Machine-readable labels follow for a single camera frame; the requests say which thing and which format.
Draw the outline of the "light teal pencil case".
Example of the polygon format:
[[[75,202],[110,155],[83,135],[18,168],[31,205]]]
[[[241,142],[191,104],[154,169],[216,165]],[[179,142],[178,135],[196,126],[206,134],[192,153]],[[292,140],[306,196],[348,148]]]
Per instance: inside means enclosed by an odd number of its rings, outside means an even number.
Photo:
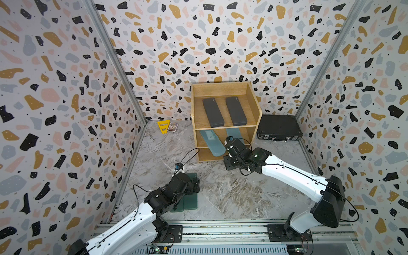
[[[200,134],[214,157],[225,154],[226,149],[214,130],[200,130]]]
[[[226,129],[226,134],[226,141],[230,141],[232,139],[243,139],[239,128]]]

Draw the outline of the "dark green pencil case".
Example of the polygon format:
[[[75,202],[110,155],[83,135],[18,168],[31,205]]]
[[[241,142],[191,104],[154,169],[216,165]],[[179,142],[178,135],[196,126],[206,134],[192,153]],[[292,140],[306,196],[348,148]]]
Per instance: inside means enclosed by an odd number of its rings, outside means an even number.
[[[198,193],[200,192],[200,180],[197,173],[188,173],[193,183],[193,194],[184,197],[184,210],[198,209]]]
[[[171,210],[172,213],[179,213],[184,211],[184,198],[182,198]]]

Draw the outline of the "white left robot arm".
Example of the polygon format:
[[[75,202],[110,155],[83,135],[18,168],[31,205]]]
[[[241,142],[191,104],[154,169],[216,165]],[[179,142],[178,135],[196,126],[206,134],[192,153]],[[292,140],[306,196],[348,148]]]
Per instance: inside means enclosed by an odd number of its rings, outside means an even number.
[[[85,242],[75,241],[69,255],[126,255],[154,241],[164,241],[171,231],[162,215],[176,208],[185,196],[200,191],[200,181],[186,173],[175,174],[162,188],[151,191],[138,208],[104,233]]]

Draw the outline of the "dark grey pencil case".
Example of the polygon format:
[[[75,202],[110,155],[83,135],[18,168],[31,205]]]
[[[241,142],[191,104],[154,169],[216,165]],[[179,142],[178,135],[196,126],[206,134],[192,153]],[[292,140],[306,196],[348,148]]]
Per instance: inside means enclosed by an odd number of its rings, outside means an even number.
[[[225,124],[220,108],[215,98],[206,98],[203,100],[203,106],[209,121],[210,127],[217,128]]]
[[[248,120],[239,99],[237,97],[227,97],[225,101],[233,125],[247,125]]]

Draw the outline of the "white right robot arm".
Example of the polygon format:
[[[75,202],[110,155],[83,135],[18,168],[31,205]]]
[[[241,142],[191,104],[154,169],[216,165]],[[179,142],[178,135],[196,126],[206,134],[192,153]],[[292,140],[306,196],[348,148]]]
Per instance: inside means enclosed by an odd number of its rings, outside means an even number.
[[[273,155],[271,152],[255,148],[251,150],[241,139],[227,137],[224,165],[228,171],[238,169],[240,173],[258,173],[273,177],[305,194],[314,202],[310,209],[291,213],[283,226],[283,234],[294,240],[312,227],[324,225],[337,228],[346,203],[342,181],[331,176],[325,178],[301,170]]]

